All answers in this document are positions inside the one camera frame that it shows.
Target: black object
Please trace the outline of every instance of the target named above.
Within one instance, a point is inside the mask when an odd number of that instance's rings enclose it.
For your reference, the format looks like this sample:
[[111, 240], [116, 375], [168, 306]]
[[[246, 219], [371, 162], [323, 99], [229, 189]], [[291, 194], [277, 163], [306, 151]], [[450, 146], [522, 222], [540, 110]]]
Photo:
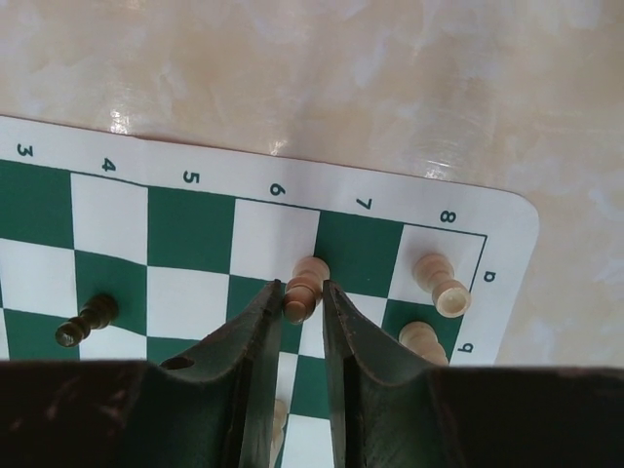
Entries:
[[66, 348], [77, 346], [91, 330], [108, 327], [119, 315], [117, 301], [108, 294], [98, 294], [83, 305], [77, 317], [72, 317], [57, 328], [55, 339]]
[[[336, 467], [624, 466], [623, 371], [439, 368], [324, 303]], [[0, 364], [0, 466], [266, 468], [281, 310], [276, 281], [160, 368]]]
[[624, 372], [439, 368], [324, 284], [335, 466], [624, 466]]
[[161, 368], [0, 364], [0, 466], [266, 467], [281, 283]]

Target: chess mat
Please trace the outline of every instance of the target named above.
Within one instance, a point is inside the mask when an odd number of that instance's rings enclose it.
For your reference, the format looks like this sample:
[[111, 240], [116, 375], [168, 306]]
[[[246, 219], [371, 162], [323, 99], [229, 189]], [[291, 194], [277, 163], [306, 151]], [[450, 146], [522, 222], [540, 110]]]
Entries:
[[[497, 190], [9, 118], [0, 207], [0, 359], [12, 360], [160, 363], [315, 255], [392, 336], [424, 321], [452, 365], [491, 364], [537, 235], [534, 208]], [[471, 290], [465, 317], [439, 315], [411, 278], [430, 252]], [[58, 346], [56, 328], [96, 293], [119, 318]], [[320, 307], [283, 326], [276, 466], [332, 466], [322, 326]]]

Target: chess piece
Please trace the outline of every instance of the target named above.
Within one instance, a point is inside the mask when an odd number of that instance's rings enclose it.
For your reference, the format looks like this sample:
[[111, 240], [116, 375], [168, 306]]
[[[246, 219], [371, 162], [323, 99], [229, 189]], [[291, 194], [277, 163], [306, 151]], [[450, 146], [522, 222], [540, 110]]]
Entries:
[[470, 307], [470, 293], [453, 279], [455, 273], [445, 256], [439, 253], [424, 256], [414, 265], [412, 274], [416, 283], [431, 293], [436, 310], [443, 317], [459, 317]]
[[438, 366], [448, 366], [445, 348], [438, 342], [436, 332], [424, 322], [411, 322], [399, 333], [399, 342], [422, 359]]
[[284, 443], [284, 426], [286, 425], [286, 416], [288, 410], [286, 404], [282, 400], [275, 400], [275, 408], [273, 409], [273, 434], [271, 436], [271, 455], [270, 468], [275, 466], [277, 456], [280, 454], [282, 444]]
[[297, 262], [284, 296], [284, 315], [291, 323], [300, 324], [312, 315], [329, 278], [330, 268], [320, 258], [307, 256]]
[[107, 294], [95, 295], [83, 305], [77, 317], [57, 328], [57, 343], [66, 348], [76, 346], [91, 334], [91, 330], [107, 327], [118, 315], [115, 299]]

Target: white marble surface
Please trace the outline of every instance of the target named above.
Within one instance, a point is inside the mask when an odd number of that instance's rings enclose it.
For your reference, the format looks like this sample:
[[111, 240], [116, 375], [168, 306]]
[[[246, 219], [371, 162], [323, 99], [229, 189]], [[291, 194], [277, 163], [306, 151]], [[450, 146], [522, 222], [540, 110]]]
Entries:
[[624, 365], [620, 0], [0, 0], [0, 114], [492, 186], [506, 364]]

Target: white square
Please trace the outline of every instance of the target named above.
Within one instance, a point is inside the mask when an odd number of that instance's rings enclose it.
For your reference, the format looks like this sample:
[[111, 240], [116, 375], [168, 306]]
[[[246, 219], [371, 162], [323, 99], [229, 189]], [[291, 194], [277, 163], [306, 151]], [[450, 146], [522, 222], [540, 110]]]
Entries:
[[9, 359], [9, 340], [7, 328], [4, 324], [4, 310], [0, 309], [0, 361]]
[[3, 306], [73, 317], [78, 313], [74, 251], [0, 239]]
[[287, 282], [294, 265], [314, 254], [319, 212], [236, 200], [232, 275]]
[[147, 263], [147, 189], [71, 175], [74, 248]]
[[80, 347], [80, 359], [147, 359], [147, 338], [109, 326], [93, 330]]
[[470, 289], [483, 244], [482, 236], [404, 226], [389, 298], [433, 304], [431, 294], [422, 290], [411, 276], [413, 266], [427, 254], [444, 255], [455, 270], [455, 279]]
[[282, 468], [333, 466], [332, 429], [328, 419], [289, 415]]
[[202, 339], [225, 323], [229, 277], [147, 267], [147, 335]]
[[296, 375], [297, 355], [280, 353], [277, 363], [277, 385], [275, 387], [276, 400], [282, 400], [288, 411], [291, 410], [293, 400], [294, 376]]
[[383, 316], [386, 313], [387, 300], [383, 297], [373, 297], [371, 295], [361, 294], [348, 294], [349, 299], [353, 302], [353, 305], [362, 312], [367, 319], [373, 322], [378, 327], [381, 327], [383, 322]]
[[313, 358], [325, 359], [323, 345], [323, 302], [317, 305], [314, 313], [301, 325], [299, 354]]

